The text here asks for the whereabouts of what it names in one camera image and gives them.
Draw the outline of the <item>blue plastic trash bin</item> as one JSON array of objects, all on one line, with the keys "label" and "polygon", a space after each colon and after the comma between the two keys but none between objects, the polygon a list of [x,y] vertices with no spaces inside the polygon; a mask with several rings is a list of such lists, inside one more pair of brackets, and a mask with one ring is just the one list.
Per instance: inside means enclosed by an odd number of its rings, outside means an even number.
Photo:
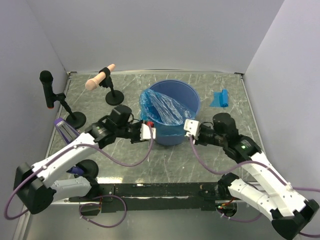
[{"label": "blue plastic trash bin", "polygon": [[185,139],[185,121],[196,118],[201,108],[198,92],[189,84],[162,80],[142,91],[139,97],[140,118],[154,123],[155,141],[174,146]]}]

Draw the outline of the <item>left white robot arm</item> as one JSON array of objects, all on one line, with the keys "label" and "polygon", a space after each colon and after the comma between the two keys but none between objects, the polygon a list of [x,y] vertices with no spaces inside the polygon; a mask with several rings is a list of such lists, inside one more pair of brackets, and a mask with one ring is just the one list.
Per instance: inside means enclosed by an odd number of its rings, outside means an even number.
[{"label": "left white robot arm", "polygon": [[82,168],[87,157],[96,152],[103,153],[103,148],[117,138],[129,139],[133,144],[153,141],[152,126],[144,120],[129,120],[130,116],[132,110],[128,106],[118,105],[55,154],[33,165],[25,162],[18,166],[10,199],[18,196],[33,215],[66,198],[95,200],[100,185],[89,170],[83,169],[83,173],[74,179],[59,178],[74,167]]}]

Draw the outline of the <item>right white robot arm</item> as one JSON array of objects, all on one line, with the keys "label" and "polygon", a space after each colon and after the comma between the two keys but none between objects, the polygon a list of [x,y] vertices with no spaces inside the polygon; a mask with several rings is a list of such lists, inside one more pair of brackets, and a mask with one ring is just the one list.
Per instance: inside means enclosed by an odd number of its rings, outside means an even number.
[{"label": "right white robot arm", "polygon": [[213,116],[211,126],[196,120],[185,122],[184,129],[192,147],[213,145],[246,170],[263,188],[259,191],[244,182],[232,170],[220,171],[218,193],[223,199],[240,199],[266,216],[274,230],[286,240],[302,234],[303,228],[320,209],[313,199],[306,199],[287,182],[269,162],[255,141],[239,133],[228,113]]}]

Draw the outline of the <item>blue trash bag roll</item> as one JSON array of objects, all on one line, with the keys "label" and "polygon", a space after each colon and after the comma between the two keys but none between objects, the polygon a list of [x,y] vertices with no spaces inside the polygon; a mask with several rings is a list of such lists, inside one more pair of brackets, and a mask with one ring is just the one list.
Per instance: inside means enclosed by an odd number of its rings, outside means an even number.
[{"label": "blue trash bag roll", "polygon": [[223,89],[221,92],[213,93],[213,101],[210,104],[210,107],[214,108],[226,108],[229,106],[229,96],[228,90]]}]

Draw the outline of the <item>beige microphone on stand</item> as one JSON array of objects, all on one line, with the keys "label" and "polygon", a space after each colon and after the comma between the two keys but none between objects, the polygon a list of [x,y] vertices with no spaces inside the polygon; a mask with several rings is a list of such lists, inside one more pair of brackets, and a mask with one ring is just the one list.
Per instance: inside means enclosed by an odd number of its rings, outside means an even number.
[{"label": "beige microphone on stand", "polygon": [[104,67],[95,77],[87,80],[85,83],[85,88],[88,91],[93,91],[98,87],[110,88],[110,91],[105,95],[105,101],[110,106],[120,105],[124,101],[124,94],[119,90],[114,90],[111,72],[115,67],[115,64]]}]

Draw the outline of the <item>black microphone on stand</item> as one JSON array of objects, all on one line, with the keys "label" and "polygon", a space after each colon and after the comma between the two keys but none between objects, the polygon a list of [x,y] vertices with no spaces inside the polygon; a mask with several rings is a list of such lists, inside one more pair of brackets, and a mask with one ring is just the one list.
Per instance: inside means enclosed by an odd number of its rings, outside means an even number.
[{"label": "black microphone on stand", "polygon": [[74,127],[76,130],[83,127],[86,123],[86,116],[79,111],[73,112],[71,107],[66,102],[66,95],[62,93],[55,94],[53,91],[53,76],[50,71],[43,70],[40,72],[39,80],[43,87],[46,106],[49,109],[53,109],[55,102],[58,101],[60,105],[66,110],[69,115],[66,118],[66,122]]}]

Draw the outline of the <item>purple microphone on stand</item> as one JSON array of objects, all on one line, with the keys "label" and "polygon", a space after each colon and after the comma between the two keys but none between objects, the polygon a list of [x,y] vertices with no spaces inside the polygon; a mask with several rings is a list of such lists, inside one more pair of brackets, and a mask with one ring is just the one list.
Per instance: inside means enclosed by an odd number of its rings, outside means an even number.
[{"label": "purple microphone on stand", "polygon": [[96,178],[99,174],[99,167],[97,163],[91,159],[85,159],[71,167],[67,173],[75,176]]}]

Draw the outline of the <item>purple clear box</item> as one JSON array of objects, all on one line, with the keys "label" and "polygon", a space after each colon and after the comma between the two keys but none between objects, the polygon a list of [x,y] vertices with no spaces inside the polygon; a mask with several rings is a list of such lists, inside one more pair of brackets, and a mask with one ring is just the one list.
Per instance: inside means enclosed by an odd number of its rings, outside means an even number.
[{"label": "purple clear box", "polygon": [[62,117],[59,117],[54,121],[54,126],[66,145],[73,142],[80,135],[80,133],[69,125]]}]

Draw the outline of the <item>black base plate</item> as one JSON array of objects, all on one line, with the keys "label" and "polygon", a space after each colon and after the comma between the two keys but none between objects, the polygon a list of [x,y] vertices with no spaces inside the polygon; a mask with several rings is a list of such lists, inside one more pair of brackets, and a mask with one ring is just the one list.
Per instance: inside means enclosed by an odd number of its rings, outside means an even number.
[{"label": "black base plate", "polygon": [[122,198],[129,211],[215,211],[232,199],[217,182],[102,183],[97,196],[110,194]]}]

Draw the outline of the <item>aluminium rail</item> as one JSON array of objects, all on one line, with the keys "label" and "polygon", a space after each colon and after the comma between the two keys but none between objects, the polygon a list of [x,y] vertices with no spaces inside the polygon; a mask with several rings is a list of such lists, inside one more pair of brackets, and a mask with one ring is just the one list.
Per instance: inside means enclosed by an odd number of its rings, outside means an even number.
[{"label": "aluminium rail", "polygon": [[111,201],[111,194],[134,200],[190,200],[216,202],[234,197],[251,206],[277,207],[275,201],[266,193],[255,189],[246,182],[237,180],[232,186],[224,188],[215,182],[196,183],[103,183],[95,196],[69,196],[63,200],[69,202]]}]

